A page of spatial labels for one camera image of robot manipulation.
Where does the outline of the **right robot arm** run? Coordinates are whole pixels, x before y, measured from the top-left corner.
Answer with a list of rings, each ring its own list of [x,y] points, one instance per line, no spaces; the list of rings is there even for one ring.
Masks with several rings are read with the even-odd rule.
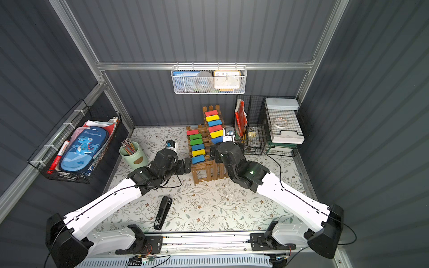
[[[306,243],[320,256],[334,258],[344,228],[341,206],[320,203],[284,184],[267,167],[246,160],[239,145],[232,141],[216,145],[214,155],[234,183],[271,199],[301,220],[294,225],[273,221],[264,233],[264,244],[276,250],[287,244]]]

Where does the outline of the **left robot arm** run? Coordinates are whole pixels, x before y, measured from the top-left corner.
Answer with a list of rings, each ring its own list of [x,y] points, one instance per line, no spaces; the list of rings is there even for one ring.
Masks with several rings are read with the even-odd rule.
[[[52,215],[46,222],[48,256],[58,268],[74,268],[89,256],[112,250],[124,255],[144,252],[147,238],[135,224],[99,235],[91,232],[124,205],[162,189],[171,176],[189,174],[191,165],[190,158],[180,160],[174,150],[162,149],[150,164],[135,169],[102,196],[65,216]]]

